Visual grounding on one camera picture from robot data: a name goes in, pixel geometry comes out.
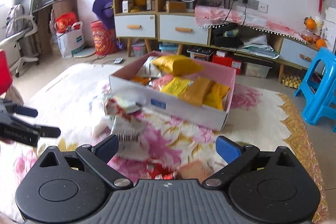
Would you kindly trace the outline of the yellow puffy snack bag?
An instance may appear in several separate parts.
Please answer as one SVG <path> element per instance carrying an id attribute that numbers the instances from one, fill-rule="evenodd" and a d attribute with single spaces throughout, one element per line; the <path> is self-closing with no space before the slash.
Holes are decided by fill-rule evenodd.
<path id="1" fill-rule="evenodd" d="M 161 56 L 153 60 L 151 64 L 156 66 L 161 72 L 173 76 L 187 76 L 204 70 L 202 65 L 184 55 Z"/>

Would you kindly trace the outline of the clear storage bin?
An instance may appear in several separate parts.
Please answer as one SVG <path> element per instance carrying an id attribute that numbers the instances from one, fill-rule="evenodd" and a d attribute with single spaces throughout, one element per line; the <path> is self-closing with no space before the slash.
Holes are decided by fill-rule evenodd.
<path id="1" fill-rule="evenodd" d="M 267 78 L 267 75 L 271 67 L 265 65 L 259 65 L 254 63 L 246 62 L 244 63 L 244 72 L 246 76 L 257 77 L 261 79 Z"/>

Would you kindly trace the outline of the small red candy packet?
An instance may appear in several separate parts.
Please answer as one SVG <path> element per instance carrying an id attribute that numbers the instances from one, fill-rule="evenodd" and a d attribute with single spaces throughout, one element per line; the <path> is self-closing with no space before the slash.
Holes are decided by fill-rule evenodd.
<path id="1" fill-rule="evenodd" d="M 174 180 L 177 171 L 167 168 L 159 163 L 150 163 L 146 166 L 147 178 L 151 180 Z"/>

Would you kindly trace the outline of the pink floral cabinet cloth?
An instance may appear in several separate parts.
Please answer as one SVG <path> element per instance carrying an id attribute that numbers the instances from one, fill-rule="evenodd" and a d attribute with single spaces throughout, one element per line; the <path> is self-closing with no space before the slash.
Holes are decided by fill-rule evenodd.
<path id="1" fill-rule="evenodd" d="M 240 26 L 286 36 L 287 38 L 305 43 L 305 40 L 301 38 L 296 30 L 261 15 L 219 7 L 196 6 L 194 16 L 196 24 L 200 28 L 220 27 L 224 24 L 236 23 Z"/>

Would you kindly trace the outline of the pink cracker pack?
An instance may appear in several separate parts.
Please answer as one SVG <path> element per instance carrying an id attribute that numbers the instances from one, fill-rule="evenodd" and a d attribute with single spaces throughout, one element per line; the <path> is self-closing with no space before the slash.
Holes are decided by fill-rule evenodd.
<path id="1" fill-rule="evenodd" d="M 203 182 L 213 175 L 221 165 L 216 165 L 212 160 L 193 160 L 177 169 L 177 177 L 181 179 L 197 179 Z"/>

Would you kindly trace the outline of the red cylindrical gift box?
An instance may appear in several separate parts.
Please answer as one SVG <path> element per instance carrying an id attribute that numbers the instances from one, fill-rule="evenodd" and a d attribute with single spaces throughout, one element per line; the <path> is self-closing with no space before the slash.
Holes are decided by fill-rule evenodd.
<path id="1" fill-rule="evenodd" d="M 96 20 L 91 23 L 91 30 L 96 55 L 111 55 L 119 50 L 114 29 L 108 29 L 102 21 Z"/>

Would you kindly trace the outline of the oranges on cabinet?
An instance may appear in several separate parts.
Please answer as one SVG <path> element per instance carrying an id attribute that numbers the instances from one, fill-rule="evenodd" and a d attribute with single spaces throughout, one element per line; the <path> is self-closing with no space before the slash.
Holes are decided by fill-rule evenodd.
<path id="1" fill-rule="evenodd" d="M 318 16 L 314 18 L 306 17 L 303 24 L 305 29 L 301 32 L 301 38 L 317 49 L 326 48 L 326 40 L 321 37 L 322 19 Z"/>

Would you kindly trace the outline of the pink white cardboard box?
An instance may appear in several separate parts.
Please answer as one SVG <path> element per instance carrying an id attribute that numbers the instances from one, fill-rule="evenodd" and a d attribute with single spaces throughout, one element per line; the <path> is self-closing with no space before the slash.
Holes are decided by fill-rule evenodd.
<path id="1" fill-rule="evenodd" d="M 112 94 L 212 130 L 224 128 L 234 69 L 153 51 L 109 76 Z"/>

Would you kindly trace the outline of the white shopping bag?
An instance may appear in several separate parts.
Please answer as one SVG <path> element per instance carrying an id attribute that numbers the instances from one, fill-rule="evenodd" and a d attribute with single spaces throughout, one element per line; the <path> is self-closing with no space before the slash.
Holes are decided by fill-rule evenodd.
<path id="1" fill-rule="evenodd" d="M 73 57 L 84 49 L 82 26 L 83 23 L 77 19 L 74 12 L 68 12 L 56 18 L 54 27 L 62 58 Z"/>

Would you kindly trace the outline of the purple plush toy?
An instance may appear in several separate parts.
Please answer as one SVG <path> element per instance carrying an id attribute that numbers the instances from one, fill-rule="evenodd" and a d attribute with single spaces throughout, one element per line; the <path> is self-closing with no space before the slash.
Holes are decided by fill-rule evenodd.
<path id="1" fill-rule="evenodd" d="M 114 29 L 116 32 L 113 8 L 113 0 L 95 0 L 92 11 L 97 16 L 97 20 L 102 21 L 106 28 Z"/>

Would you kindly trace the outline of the orange wafer snack pack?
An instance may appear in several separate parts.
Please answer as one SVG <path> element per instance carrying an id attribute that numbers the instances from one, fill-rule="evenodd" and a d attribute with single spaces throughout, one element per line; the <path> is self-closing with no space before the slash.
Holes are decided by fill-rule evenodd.
<path id="1" fill-rule="evenodd" d="M 211 79 L 198 77 L 193 84 L 186 89 L 185 95 L 183 96 L 184 101 L 195 107 L 201 107 L 213 83 Z"/>

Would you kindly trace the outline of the silver white snack pouch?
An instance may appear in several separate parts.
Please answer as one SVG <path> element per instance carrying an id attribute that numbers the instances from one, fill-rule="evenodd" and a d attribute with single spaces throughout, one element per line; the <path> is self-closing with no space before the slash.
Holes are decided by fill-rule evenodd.
<path id="1" fill-rule="evenodd" d="M 149 56 L 136 76 L 151 79 L 161 78 L 163 76 L 161 71 L 156 65 L 152 64 L 152 62 L 156 59 L 156 56 Z"/>

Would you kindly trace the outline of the white office chair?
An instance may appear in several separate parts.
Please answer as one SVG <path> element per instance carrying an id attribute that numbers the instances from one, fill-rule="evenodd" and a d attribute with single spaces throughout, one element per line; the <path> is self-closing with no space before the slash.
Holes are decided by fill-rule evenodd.
<path id="1" fill-rule="evenodd" d="M 33 16 L 34 0 L 20 0 L 9 11 L 7 17 L 7 33 L 6 38 L 1 41 L 1 46 L 12 45 L 18 48 L 19 59 L 10 68 L 12 72 L 15 70 L 15 77 L 19 77 L 20 71 L 25 63 L 36 63 L 39 65 L 39 53 L 34 53 L 32 56 L 26 56 L 22 50 L 21 43 L 34 42 L 34 38 L 30 38 L 38 31 L 36 20 Z"/>

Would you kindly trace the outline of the yellow snack pack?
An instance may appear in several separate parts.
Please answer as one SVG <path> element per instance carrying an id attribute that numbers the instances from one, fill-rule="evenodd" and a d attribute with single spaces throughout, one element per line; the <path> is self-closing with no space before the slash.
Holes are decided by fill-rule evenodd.
<path id="1" fill-rule="evenodd" d="M 161 92 L 170 96 L 178 97 L 183 93 L 193 82 L 182 77 L 174 77 L 168 84 L 166 84 Z"/>

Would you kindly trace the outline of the floral tablecloth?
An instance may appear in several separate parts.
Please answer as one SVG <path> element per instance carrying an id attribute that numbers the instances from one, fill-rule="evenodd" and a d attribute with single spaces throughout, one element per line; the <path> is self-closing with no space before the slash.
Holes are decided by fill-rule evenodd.
<path id="1" fill-rule="evenodd" d="M 104 118 L 104 94 L 110 89 L 113 65 L 76 64 L 47 84 L 31 98 L 38 110 L 31 123 L 57 126 L 57 139 L 41 139 L 37 148 L 1 144 L 1 212 L 21 222 L 15 191 L 43 151 L 51 145 L 73 151 L 82 144 L 96 144 L 93 130 Z M 146 124 L 139 143 L 121 148 L 110 166 L 137 181 L 147 178 L 147 166 L 159 163 L 171 169 L 201 161 L 212 171 L 224 167 L 215 151 L 219 133 L 180 119 L 145 109 L 137 118 Z M 263 151 L 280 145 L 289 147 L 320 191 L 324 182 L 312 143 L 300 113 L 288 96 L 236 84 L 230 112 L 222 134 L 239 144 L 253 144 Z"/>

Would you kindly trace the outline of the blue plastic stool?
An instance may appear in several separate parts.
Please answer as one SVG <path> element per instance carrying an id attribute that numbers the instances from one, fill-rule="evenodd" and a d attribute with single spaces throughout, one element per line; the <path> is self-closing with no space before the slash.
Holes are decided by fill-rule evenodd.
<path id="1" fill-rule="evenodd" d="M 313 81 L 315 69 L 324 64 L 324 74 L 320 82 Z M 313 59 L 300 86 L 294 93 L 303 95 L 306 105 L 302 111 L 303 119 L 315 126 L 321 118 L 335 120 L 335 54 L 322 47 Z"/>

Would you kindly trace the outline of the wooden tv cabinet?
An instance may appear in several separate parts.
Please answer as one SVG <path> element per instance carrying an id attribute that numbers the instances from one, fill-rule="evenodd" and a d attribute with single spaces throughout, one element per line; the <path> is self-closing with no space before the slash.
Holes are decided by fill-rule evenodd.
<path id="1" fill-rule="evenodd" d="M 308 69 L 318 52 L 318 48 L 303 40 L 298 32 L 263 16 L 206 6 L 197 7 L 195 12 L 168 12 L 165 0 L 155 0 L 154 9 L 150 11 L 123 13 L 122 1 L 113 0 L 114 22 L 116 36 L 126 39 L 127 49 L 131 49 L 135 38 L 144 40 L 148 52 L 152 51 L 152 40 L 175 43 L 180 50 L 184 45 L 214 48 L 214 32 L 236 23 L 249 33 L 265 34 L 268 45 L 279 55 L 273 58 L 241 47 L 229 47 L 228 43 L 220 46 L 238 56 L 279 63 L 281 70 L 285 67 Z"/>

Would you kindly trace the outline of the white green nut pouch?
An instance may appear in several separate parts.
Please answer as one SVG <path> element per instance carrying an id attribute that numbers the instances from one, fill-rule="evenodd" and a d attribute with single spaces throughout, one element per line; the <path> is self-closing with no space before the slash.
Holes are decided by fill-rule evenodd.
<path id="1" fill-rule="evenodd" d="M 139 110 L 133 102 L 123 101 L 112 94 L 104 94 L 104 123 L 120 144 L 139 144 L 146 123 L 133 116 Z"/>

